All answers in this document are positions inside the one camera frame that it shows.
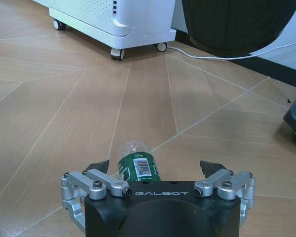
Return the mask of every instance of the wooden floor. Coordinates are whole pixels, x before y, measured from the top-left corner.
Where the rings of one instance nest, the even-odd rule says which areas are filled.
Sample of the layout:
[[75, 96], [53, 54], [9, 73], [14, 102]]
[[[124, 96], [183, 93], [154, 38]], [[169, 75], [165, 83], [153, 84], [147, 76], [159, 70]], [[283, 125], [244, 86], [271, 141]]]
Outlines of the wooden floor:
[[[296, 237], [296, 88], [229, 62], [153, 46], [110, 48], [53, 29], [45, 7], [0, 0], [0, 237], [81, 237], [60, 177], [145, 141], [163, 180], [203, 178], [201, 159], [257, 178], [242, 237]], [[174, 42], [194, 55], [206, 53]]]

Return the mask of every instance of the black mesh object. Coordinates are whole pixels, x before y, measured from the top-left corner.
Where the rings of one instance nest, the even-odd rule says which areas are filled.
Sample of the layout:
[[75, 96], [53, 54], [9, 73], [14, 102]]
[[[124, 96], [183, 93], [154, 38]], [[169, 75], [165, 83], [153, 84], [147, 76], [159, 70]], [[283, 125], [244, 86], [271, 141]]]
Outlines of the black mesh object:
[[273, 42], [296, 11], [296, 0], [182, 0], [192, 43], [237, 56]]

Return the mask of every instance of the plastic bottle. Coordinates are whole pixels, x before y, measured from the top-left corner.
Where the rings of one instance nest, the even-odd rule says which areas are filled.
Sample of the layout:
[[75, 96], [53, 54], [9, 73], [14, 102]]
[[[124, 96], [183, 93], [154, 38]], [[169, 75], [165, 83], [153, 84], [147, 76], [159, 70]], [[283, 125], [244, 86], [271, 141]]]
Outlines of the plastic bottle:
[[120, 149], [118, 160], [121, 179], [126, 181], [160, 181], [154, 158], [144, 142], [127, 142]]

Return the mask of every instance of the power cord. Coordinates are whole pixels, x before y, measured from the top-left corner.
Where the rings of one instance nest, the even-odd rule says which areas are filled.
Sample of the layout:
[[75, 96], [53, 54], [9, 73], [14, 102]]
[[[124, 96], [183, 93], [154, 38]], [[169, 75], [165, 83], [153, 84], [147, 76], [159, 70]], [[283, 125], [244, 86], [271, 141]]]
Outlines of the power cord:
[[179, 48], [176, 48], [176, 47], [169, 46], [168, 48], [171, 48], [171, 49], [177, 50], [177, 51], [181, 52], [182, 54], [184, 54], [184, 55], [186, 55], [187, 57], [190, 57], [190, 58], [196, 58], [196, 59], [211, 59], [211, 60], [238, 60], [238, 59], [246, 59], [246, 58], [258, 57], [258, 56], [264, 55], [264, 54], [266, 54], [266, 53], [269, 53], [269, 52], [275, 51], [275, 50], [277, 50], [277, 49], [287, 48], [287, 47], [291, 47], [291, 46], [293, 46], [293, 45], [296, 45], [296, 42], [294, 42], [294, 43], [290, 43], [290, 44], [287, 44], [287, 45], [284, 45], [284, 46], [276, 47], [276, 48], [270, 49], [270, 50], [265, 51], [265, 52], [262, 52], [262, 53], [253, 54], [253, 55], [249, 55], [249, 56], [243, 56], [243, 57], [234, 57], [234, 58], [199, 57], [199, 56], [189, 55], [188, 53], [185, 53], [183, 50], [181, 50], [181, 49], [179, 49]]

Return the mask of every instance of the screw head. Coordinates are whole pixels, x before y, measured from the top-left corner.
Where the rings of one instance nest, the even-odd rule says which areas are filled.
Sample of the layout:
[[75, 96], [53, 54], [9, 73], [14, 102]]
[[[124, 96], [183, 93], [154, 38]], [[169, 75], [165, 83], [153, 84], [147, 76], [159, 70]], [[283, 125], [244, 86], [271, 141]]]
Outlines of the screw head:
[[129, 196], [131, 196], [132, 194], [132, 189], [131, 188], [125, 188], [123, 189], [123, 197], [124, 198], [128, 198]]
[[199, 189], [194, 189], [193, 190], [193, 193], [196, 197], [201, 197], [203, 195], [203, 191], [202, 190], [199, 190]]
[[102, 187], [102, 182], [101, 181], [94, 181], [93, 182], [93, 187], [94, 188], [100, 188], [100, 187]]
[[226, 188], [230, 188], [231, 187], [231, 182], [229, 180], [225, 180], [223, 181], [222, 185]]

